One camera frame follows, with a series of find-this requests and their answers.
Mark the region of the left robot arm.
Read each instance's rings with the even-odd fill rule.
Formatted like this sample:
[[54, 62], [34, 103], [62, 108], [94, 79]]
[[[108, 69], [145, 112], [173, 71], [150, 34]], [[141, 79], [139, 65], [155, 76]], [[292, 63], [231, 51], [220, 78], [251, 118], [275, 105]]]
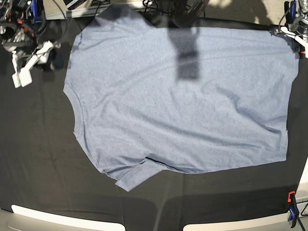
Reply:
[[308, 1], [291, 0], [284, 2], [284, 15], [274, 31], [294, 40], [294, 51], [308, 58]]

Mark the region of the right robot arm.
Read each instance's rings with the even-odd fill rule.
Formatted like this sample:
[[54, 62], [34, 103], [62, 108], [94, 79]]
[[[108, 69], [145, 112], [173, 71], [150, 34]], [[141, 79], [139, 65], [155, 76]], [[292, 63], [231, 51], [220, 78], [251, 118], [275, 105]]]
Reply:
[[12, 54], [15, 88], [32, 83], [31, 69], [61, 69], [64, 64], [58, 52], [61, 41], [42, 41], [47, 19], [41, 0], [2, 0], [0, 2], [0, 44]]

